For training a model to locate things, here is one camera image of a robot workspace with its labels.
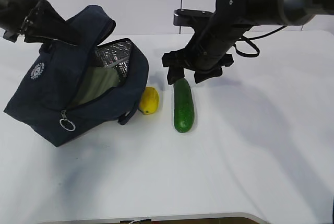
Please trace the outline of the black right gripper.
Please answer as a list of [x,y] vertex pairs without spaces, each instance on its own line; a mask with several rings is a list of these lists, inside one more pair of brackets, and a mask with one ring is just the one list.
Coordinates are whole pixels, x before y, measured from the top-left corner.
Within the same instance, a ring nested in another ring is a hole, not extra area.
[[219,60],[206,55],[200,58],[199,64],[196,64],[194,58],[191,58],[185,49],[167,52],[162,56],[163,67],[169,68],[167,74],[169,85],[185,77],[184,69],[195,71],[195,83],[199,84],[207,79],[222,76],[222,67],[230,67],[233,63],[233,56],[225,54]]

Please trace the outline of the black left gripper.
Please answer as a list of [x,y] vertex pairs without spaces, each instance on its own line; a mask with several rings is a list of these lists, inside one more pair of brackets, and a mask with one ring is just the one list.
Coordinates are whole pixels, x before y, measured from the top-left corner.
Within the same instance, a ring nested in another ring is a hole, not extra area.
[[2,0],[3,38],[25,43],[63,42],[78,46],[80,33],[64,20],[46,0]]

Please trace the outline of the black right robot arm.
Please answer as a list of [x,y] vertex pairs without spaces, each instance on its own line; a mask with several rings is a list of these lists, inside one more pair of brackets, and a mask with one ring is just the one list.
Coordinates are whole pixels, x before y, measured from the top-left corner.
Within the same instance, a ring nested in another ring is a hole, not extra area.
[[177,9],[173,23],[191,27],[194,34],[186,47],[165,53],[169,85],[192,70],[196,83],[222,75],[233,64],[229,49],[237,41],[252,40],[245,33],[255,26],[275,25],[279,29],[302,26],[316,15],[332,15],[333,0],[216,0],[214,12]]

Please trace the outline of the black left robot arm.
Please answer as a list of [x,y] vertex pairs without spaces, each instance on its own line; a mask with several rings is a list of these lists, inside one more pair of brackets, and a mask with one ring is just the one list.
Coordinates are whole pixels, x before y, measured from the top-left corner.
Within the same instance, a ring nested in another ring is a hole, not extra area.
[[1,0],[3,38],[26,43],[63,42],[80,44],[80,33],[52,7],[48,0]]

